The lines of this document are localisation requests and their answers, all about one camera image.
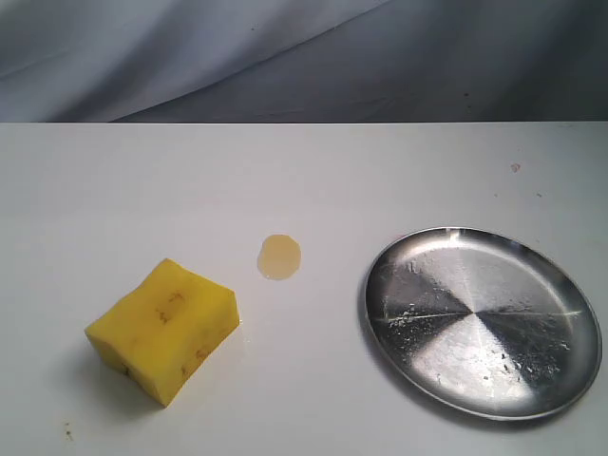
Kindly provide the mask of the yellow sponge block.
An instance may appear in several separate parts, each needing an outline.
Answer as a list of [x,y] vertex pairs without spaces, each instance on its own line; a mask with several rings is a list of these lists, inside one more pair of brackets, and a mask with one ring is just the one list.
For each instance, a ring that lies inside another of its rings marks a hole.
[[239,322],[234,291],[166,258],[85,335],[111,369],[166,408]]

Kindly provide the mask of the small yellowish liquid spill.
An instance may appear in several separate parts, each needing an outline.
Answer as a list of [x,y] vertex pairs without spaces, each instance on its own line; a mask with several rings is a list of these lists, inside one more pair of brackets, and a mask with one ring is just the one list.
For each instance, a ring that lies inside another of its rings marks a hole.
[[267,279],[284,280],[293,276],[301,263],[299,244],[290,236],[274,234],[262,242],[257,268]]

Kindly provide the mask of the round steel plate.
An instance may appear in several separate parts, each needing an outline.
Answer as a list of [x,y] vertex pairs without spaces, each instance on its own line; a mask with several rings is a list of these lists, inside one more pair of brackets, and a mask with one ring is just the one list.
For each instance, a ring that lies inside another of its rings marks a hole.
[[495,421],[573,406],[602,361],[598,319],[578,285],[530,247],[483,230],[401,237],[373,261],[362,319],[407,385]]

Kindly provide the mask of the grey backdrop cloth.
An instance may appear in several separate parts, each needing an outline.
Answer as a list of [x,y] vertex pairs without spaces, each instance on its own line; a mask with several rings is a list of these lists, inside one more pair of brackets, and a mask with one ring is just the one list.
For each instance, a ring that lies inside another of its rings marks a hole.
[[5,1],[15,122],[603,121],[603,1]]

